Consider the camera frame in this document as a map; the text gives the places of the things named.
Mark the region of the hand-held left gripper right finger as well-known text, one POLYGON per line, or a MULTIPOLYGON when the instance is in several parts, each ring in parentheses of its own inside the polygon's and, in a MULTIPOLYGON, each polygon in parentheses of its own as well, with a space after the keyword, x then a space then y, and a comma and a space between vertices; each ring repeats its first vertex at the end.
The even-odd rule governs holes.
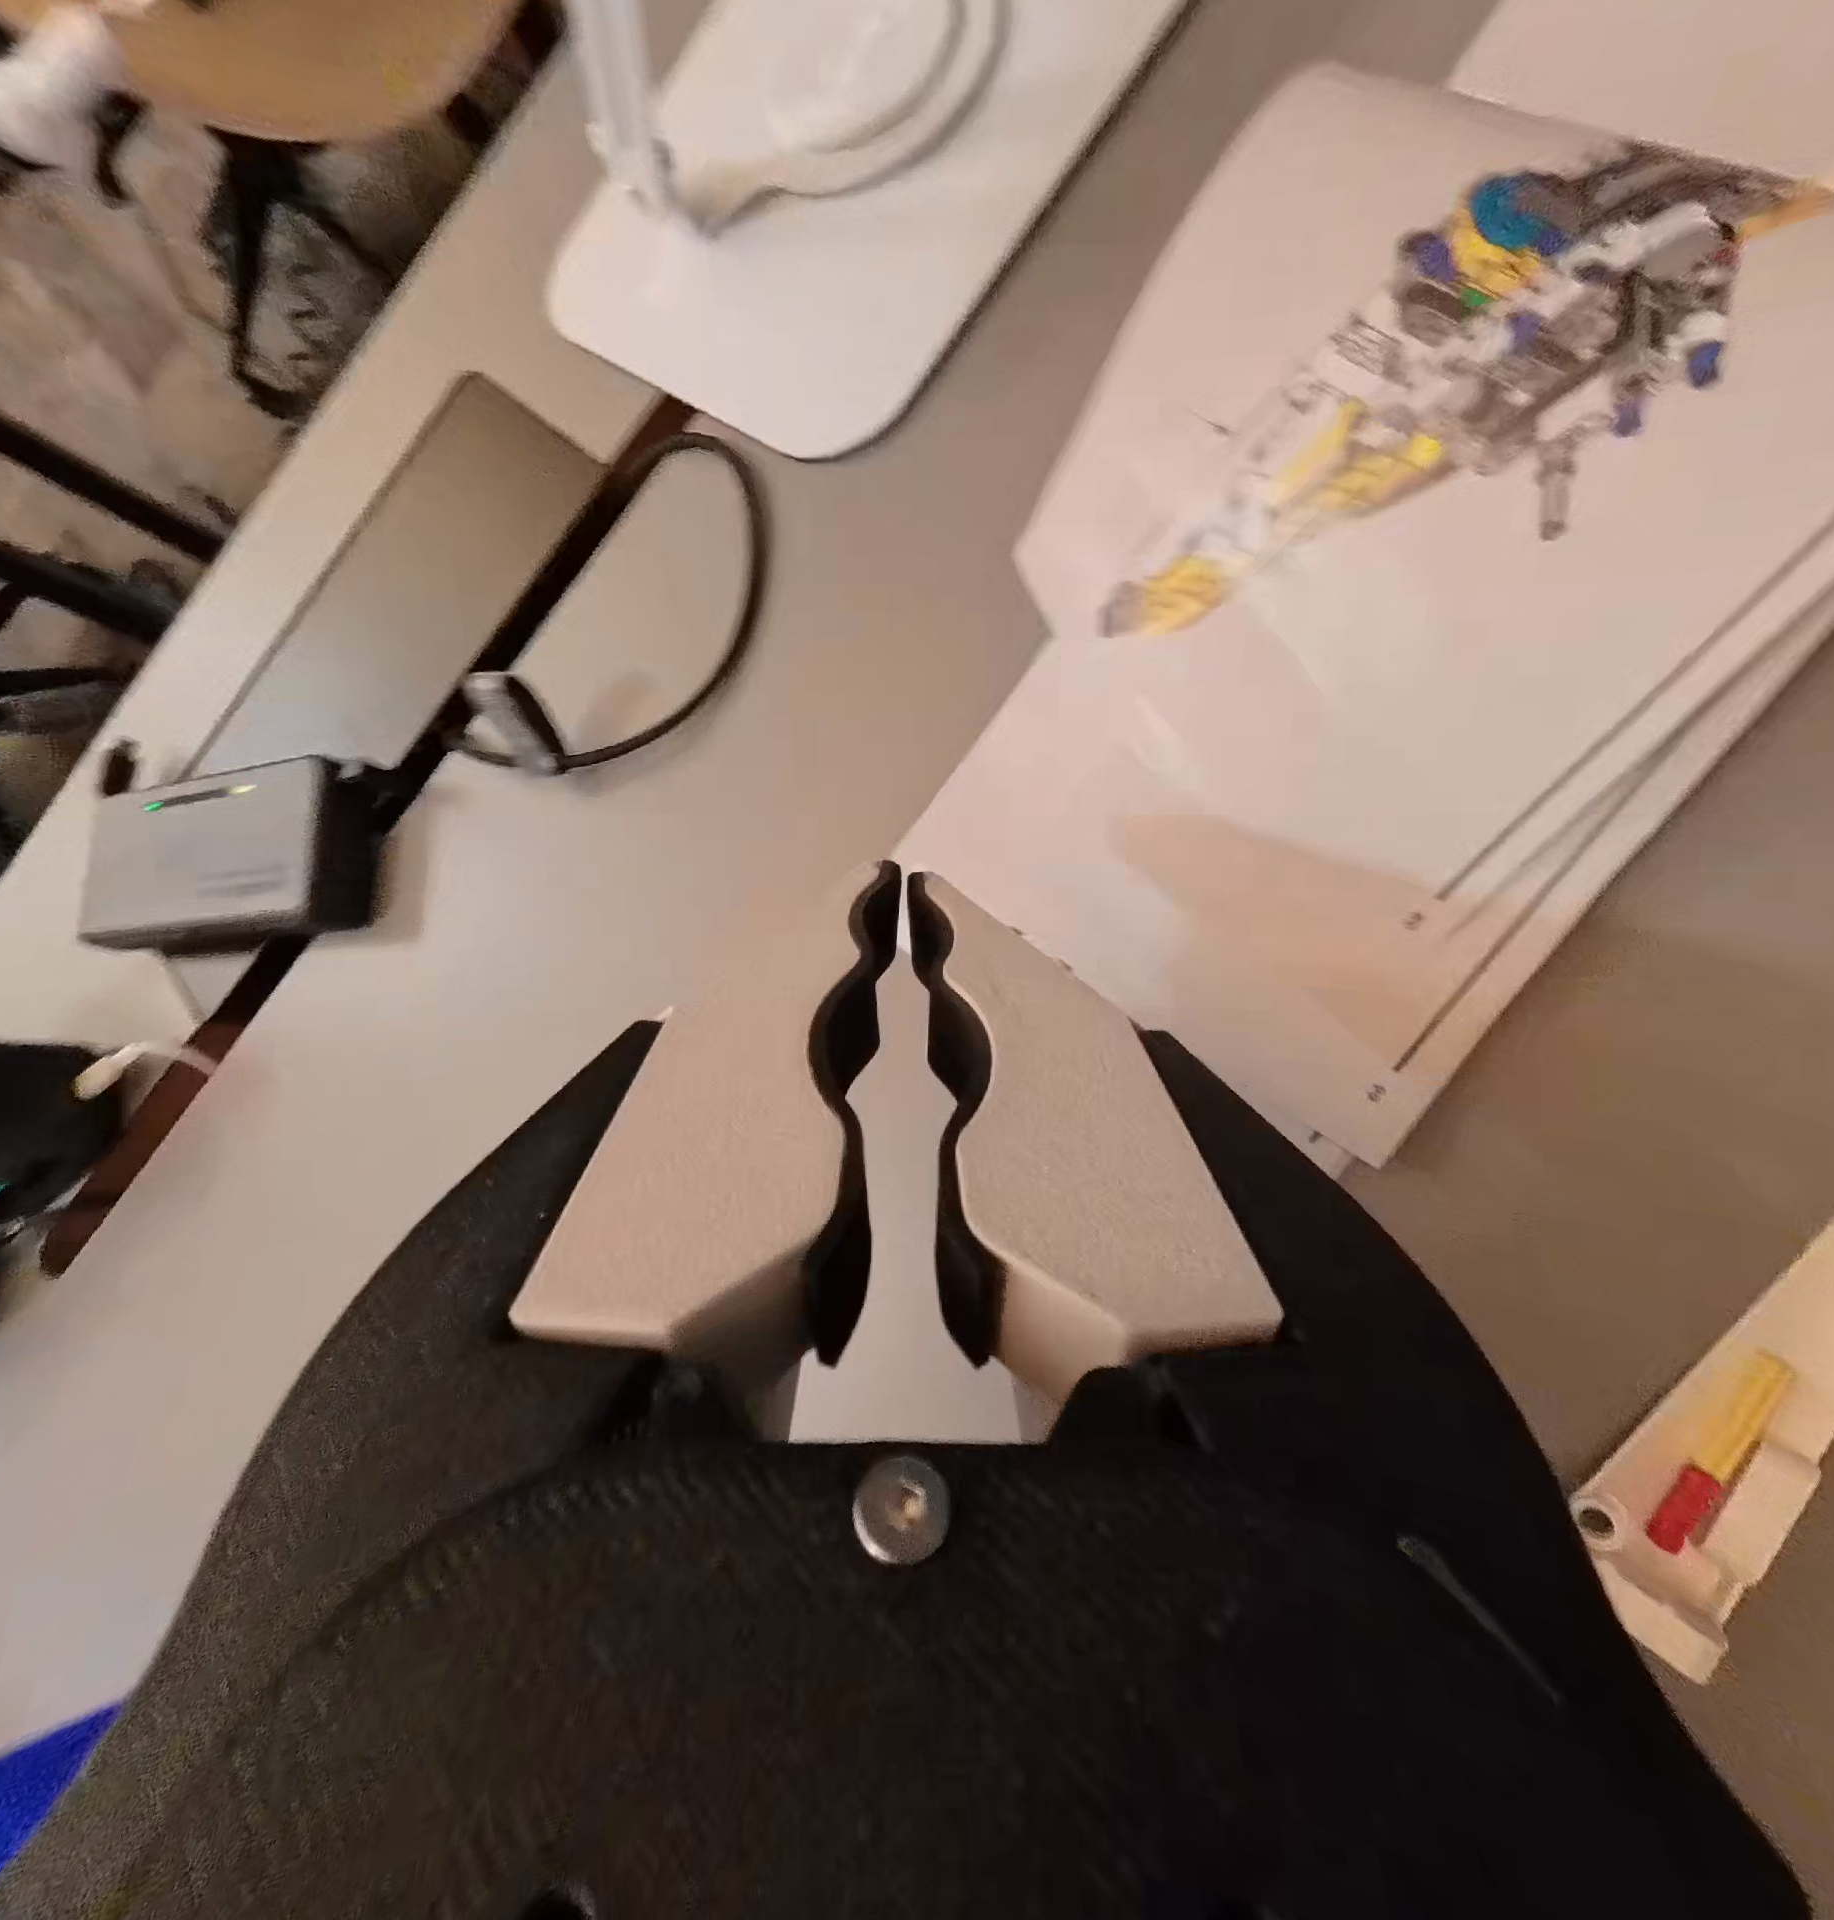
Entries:
POLYGON ((934 1272, 962 1355, 1041 1402, 1151 1357, 1257 1346, 1284 1307, 1145 1032, 939 875, 905 892, 931 997, 934 1272))

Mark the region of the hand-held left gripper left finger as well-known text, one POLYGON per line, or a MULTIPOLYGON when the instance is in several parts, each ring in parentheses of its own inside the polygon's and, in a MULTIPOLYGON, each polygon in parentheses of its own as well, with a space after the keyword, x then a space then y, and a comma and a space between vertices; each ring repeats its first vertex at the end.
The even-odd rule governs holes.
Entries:
POLYGON ((901 868, 871 861, 661 1022, 510 1307, 521 1336, 657 1355, 745 1402, 845 1355, 872 1272, 850 1090, 901 916, 901 868))

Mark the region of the lego instruction booklet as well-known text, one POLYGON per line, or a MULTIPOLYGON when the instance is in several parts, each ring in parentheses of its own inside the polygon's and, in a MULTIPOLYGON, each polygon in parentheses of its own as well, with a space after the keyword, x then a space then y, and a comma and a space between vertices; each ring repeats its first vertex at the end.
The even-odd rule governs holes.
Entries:
POLYGON ((905 868, 1388 1160, 1834 597, 1834 5, 1296 72, 1015 565, 1048 644, 905 868))

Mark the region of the heap of mixed lego pieces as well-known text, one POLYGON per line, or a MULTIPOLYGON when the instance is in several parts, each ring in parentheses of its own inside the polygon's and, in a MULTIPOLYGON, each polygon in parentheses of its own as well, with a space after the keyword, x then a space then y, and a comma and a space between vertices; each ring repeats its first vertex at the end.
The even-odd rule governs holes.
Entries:
POLYGON ((1706 1686, 1834 1447, 1834 1220, 1570 1501, 1630 1640, 1706 1686))

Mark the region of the blue plastic bin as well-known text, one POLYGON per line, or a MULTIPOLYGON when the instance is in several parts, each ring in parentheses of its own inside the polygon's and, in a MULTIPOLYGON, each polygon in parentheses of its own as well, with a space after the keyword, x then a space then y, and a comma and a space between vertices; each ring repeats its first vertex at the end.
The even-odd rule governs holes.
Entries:
POLYGON ((66 1782, 74 1780, 121 1719, 125 1707, 127 1702, 121 1697, 83 1717, 0 1746, 0 1771, 35 1771, 40 1775, 60 1773, 66 1782))

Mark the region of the black power adapter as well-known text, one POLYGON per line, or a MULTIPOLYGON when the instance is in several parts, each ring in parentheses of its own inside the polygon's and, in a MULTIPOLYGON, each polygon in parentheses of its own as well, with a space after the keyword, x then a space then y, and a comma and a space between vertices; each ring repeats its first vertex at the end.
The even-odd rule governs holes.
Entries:
POLYGON ((371 927, 379 886, 374 789, 295 756, 100 797, 76 932, 114 952, 250 952, 371 927))

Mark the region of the black battery charger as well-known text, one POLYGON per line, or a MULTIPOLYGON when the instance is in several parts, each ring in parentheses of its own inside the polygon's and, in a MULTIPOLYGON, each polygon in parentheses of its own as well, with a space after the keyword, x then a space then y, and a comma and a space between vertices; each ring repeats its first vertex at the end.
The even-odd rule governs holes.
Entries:
POLYGON ((121 1095, 83 1095, 93 1048, 0 1041, 0 1250, 110 1152, 121 1095))

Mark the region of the white folding stand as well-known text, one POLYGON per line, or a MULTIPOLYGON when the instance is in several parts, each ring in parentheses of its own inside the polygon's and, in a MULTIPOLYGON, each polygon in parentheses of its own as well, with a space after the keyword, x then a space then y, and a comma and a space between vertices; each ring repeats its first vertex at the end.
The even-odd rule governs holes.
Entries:
POLYGON ((603 181, 557 333, 822 463, 909 411, 1188 5, 717 3, 657 80, 648 5, 569 5, 603 181))

